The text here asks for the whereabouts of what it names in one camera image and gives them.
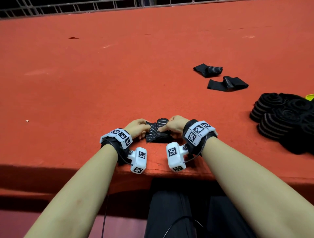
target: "thin wire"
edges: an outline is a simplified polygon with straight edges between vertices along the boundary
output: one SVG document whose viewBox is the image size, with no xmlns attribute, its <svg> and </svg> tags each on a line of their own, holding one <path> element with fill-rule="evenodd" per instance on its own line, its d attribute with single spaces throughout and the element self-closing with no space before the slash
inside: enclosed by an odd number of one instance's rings
<svg viewBox="0 0 314 238">
<path fill-rule="evenodd" d="M 198 156 L 201 154 L 201 152 L 203 151 L 204 146 L 205 146 L 205 144 L 206 144 L 207 136 L 208 136 L 208 134 L 206 135 L 205 143 L 203 144 L 203 146 L 202 146 L 202 148 L 201 148 L 201 151 L 200 151 L 197 155 L 195 155 L 192 159 L 189 159 L 189 160 L 187 160 L 187 161 L 184 161 L 184 162 L 183 162 L 184 164 L 187 163 L 187 162 L 189 162 L 189 161 L 191 161 L 191 160 L 193 160 L 193 159 L 195 159 L 196 157 L 198 157 Z"/>
<path fill-rule="evenodd" d="M 204 231 L 209 235 L 209 237 L 213 237 L 212 234 L 211 234 L 201 223 L 199 223 L 197 220 L 195 220 L 193 217 L 191 217 L 191 216 L 182 216 L 182 217 L 178 218 L 177 220 L 175 220 L 175 221 L 171 224 L 171 226 L 168 228 L 168 230 L 167 230 L 166 233 L 164 234 L 163 238 L 166 237 L 166 235 L 167 235 L 167 233 L 169 232 L 169 230 L 170 230 L 178 221 L 183 220 L 183 219 L 185 219 L 185 218 L 188 218 L 188 219 L 190 219 L 191 221 L 196 222 L 197 224 L 199 224 L 199 225 L 204 229 Z"/>
<path fill-rule="evenodd" d="M 108 142 L 109 142 L 109 144 L 113 146 L 113 144 L 112 144 L 109 140 L 104 139 L 104 141 L 105 141 L 105 140 L 106 140 L 106 141 L 108 141 Z M 123 157 L 119 154 L 119 152 L 118 152 L 118 151 L 117 151 L 117 153 L 118 153 L 118 155 L 121 157 L 121 159 L 122 159 L 122 160 L 123 160 L 126 164 L 133 166 L 133 164 L 131 164 L 131 163 L 129 163 L 129 162 L 126 162 L 126 161 L 125 161 L 125 159 L 124 159 L 124 158 L 123 158 Z"/>
<path fill-rule="evenodd" d="M 108 201 L 109 201 L 109 194 L 107 195 L 107 204 L 106 204 L 106 210 L 105 210 L 105 215 L 104 215 L 104 223 L 102 224 L 101 238 L 104 238 L 104 229 L 105 229 Z"/>
</svg>

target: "yellow plastic container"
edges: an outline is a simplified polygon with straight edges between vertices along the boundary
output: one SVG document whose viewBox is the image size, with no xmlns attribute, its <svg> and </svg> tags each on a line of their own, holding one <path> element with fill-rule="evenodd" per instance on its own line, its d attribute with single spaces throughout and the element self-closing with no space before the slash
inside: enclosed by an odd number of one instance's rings
<svg viewBox="0 0 314 238">
<path fill-rule="evenodd" d="M 314 94 L 309 94 L 305 96 L 305 99 L 312 101 L 312 99 L 314 98 Z"/>
</svg>

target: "forearm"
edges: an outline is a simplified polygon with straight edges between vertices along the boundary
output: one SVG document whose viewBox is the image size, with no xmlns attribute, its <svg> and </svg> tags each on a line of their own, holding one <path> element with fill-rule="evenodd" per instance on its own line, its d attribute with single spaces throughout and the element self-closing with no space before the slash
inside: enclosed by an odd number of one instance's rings
<svg viewBox="0 0 314 238">
<path fill-rule="evenodd" d="M 100 149 L 49 203 L 28 237 L 87 237 L 118 160 L 111 145 Z"/>
<path fill-rule="evenodd" d="M 310 237 L 314 208 L 273 173 L 215 137 L 202 155 L 216 180 L 260 237 Z"/>
</svg>

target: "white plastic device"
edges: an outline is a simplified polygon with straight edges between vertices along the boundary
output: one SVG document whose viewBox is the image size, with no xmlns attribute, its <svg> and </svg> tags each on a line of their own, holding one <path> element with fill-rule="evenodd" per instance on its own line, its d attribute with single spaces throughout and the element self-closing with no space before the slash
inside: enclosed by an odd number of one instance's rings
<svg viewBox="0 0 314 238">
<path fill-rule="evenodd" d="M 131 172 L 141 174 L 146 169 L 147 163 L 147 150 L 142 147 L 137 147 L 135 151 L 130 150 L 127 157 L 132 160 Z"/>
<path fill-rule="evenodd" d="M 183 156 L 188 154 L 186 144 L 179 146 L 177 142 L 171 142 L 166 146 L 168 165 L 172 171 L 178 172 L 186 168 Z"/>
</svg>

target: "pink floor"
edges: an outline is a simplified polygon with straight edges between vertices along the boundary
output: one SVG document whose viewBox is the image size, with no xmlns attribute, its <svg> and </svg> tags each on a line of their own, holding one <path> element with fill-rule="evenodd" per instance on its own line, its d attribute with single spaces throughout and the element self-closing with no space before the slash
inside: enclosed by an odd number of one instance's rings
<svg viewBox="0 0 314 238">
<path fill-rule="evenodd" d="M 23 238 L 36 221 L 39 213 L 0 210 L 0 238 Z M 101 238 L 104 216 L 97 216 L 89 238 Z M 107 216 L 104 230 L 106 238 L 142 238 L 146 220 Z"/>
</svg>

